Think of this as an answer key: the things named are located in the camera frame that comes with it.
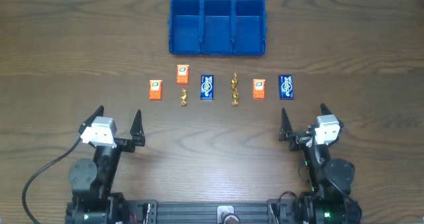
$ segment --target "tic tac logo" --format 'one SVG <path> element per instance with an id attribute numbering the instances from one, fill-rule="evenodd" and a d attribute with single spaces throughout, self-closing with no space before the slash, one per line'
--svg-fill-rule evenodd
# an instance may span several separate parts
<path id="1" fill-rule="evenodd" d="M 205 92 L 205 96 L 209 97 L 212 90 L 212 77 L 205 77 L 205 81 L 201 84 L 201 90 Z"/>
<path id="2" fill-rule="evenodd" d="M 284 78 L 284 82 L 281 84 L 281 90 L 286 93 L 286 96 L 290 96 L 290 92 L 293 89 L 292 77 Z"/>

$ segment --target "orange tic tac box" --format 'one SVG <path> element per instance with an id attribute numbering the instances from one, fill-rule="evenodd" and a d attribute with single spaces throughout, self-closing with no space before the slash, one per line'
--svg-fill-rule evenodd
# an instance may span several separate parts
<path id="1" fill-rule="evenodd" d="M 253 99 L 265 99 L 265 80 L 253 79 Z"/>
<path id="2" fill-rule="evenodd" d="M 188 85 L 190 65 L 177 65 L 177 84 Z"/>
<path id="3" fill-rule="evenodd" d="M 148 99 L 151 101 L 162 100 L 162 80 L 151 80 Z"/>

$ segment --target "brown wood surface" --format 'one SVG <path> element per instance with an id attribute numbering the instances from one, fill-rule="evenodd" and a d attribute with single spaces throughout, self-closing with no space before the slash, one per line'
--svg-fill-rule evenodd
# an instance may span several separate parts
<path id="1" fill-rule="evenodd" d="M 127 199 L 266 201 L 309 190 L 301 154 L 278 142 L 286 107 L 296 130 L 325 102 L 346 125 L 333 158 L 356 166 L 352 197 L 363 223 L 421 222 L 424 215 L 424 0 L 266 0 L 261 57 L 173 56 L 169 0 L 0 0 L 0 219 L 30 223 L 21 205 L 29 177 L 64 153 L 98 105 L 120 137 L 142 110 L 146 146 L 123 154 L 113 186 Z M 191 65 L 180 107 L 176 65 Z M 239 74 L 240 105 L 230 80 Z M 215 74 L 215 101 L 199 100 Z M 278 99 L 293 74 L 293 101 Z M 253 78 L 267 79 L 265 101 Z M 148 100 L 148 81 L 164 81 Z M 63 223 L 79 145 L 42 173 L 28 204 L 42 223 Z"/>

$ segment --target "blue tray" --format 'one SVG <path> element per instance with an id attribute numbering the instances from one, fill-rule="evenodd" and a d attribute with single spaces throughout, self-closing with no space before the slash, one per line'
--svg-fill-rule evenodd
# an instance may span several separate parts
<path id="1" fill-rule="evenodd" d="M 265 0 L 171 0 L 170 53 L 263 55 Z"/>

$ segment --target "wood grain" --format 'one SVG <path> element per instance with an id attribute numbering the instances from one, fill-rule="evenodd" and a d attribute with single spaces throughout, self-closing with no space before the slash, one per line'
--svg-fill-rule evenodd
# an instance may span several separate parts
<path id="1" fill-rule="evenodd" d="M 127 199 L 264 201 L 309 189 L 301 154 L 278 142 L 280 112 L 304 130 L 325 102 L 346 125 L 331 156 L 356 166 L 352 196 L 363 223 L 420 222 L 424 215 L 424 0 L 266 0 L 262 57 L 173 56 L 169 0 L 0 0 L 0 219 L 30 223 L 25 182 L 65 152 L 98 105 L 120 137 L 142 110 L 147 143 L 123 154 L 113 186 Z M 190 64 L 180 107 L 176 64 Z M 240 105 L 230 80 L 239 74 Z M 199 98 L 215 74 L 215 101 Z M 278 74 L 293 74 L 295 99 L 278 99 Z M 253 101 L 253 78 L 267 80 Z M 148 100 L 148 81 L 164 81 Z M 63 223 L 70 165 L 79 145 L 28 191 L 42 223 Z"/>

